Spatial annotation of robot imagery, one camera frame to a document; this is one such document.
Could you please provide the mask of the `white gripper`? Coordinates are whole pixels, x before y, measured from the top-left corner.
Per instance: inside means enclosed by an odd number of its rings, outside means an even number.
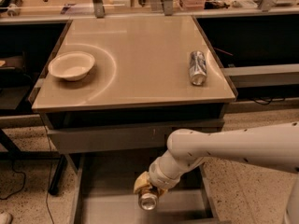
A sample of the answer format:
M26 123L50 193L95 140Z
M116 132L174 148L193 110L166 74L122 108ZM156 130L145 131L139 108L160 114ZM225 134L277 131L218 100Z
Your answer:
M179 181L179 169L174 163L166 163L162 159L156 159L150 165L149 172L143 172L136 179L134 183L134 194L138 194L141 190L149 190L153 185L158 188L158 196L161 197Z

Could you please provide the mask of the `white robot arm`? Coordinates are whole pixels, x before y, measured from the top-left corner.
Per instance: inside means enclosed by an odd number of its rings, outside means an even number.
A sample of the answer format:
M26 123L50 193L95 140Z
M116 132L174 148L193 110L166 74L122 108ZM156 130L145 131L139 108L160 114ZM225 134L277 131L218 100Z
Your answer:
M139 206L156 208L159 198L206 157L244 162L290 173L299 170L299 124L296 122L220 133L178 129L167 138L167 151L134 184Z

